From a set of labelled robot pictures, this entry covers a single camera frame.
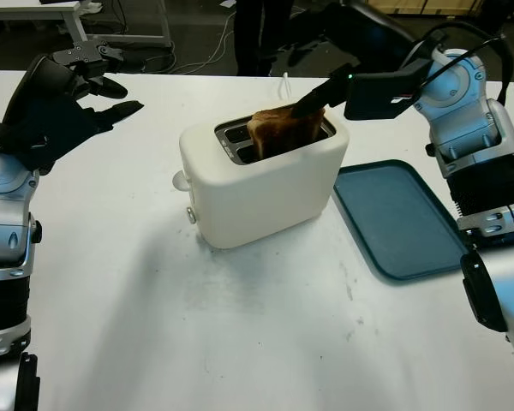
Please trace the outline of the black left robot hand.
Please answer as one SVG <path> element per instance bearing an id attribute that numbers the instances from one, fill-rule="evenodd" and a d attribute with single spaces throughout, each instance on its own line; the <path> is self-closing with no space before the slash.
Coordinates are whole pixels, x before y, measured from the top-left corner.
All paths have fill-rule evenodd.
<path id="1" fill-rule="evenodd" d="M 36 99 L 69 95 L 76 100 L 88 94 L 125 98 L 128 91 L 105 77 L 107 73 L 140 74 L 146 63 L 133 51 L 115 48 L 103 40 L 75 42 L 67 50 L 34 58 L 11 97 L 3 123 L 21 121 Z"/>

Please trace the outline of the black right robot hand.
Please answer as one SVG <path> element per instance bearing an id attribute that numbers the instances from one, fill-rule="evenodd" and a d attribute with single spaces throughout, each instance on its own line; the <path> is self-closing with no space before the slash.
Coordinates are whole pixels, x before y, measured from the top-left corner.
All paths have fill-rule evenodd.
<path id="1" fill-rule="evenodd" d="M 348 120 L 393 119 L 411 106 L 413 92 L 399 88 L 394 74 L 415 37 L 391 17 L 361 1 L 329 3 L 290 19 L 276 50 L 290 50 L 288 65 L 293 67 L 324 42 L 355 57 L 358 64 L 334 69 L 326 82 L 292 107 L 294 118 L 345 104 Z"/>

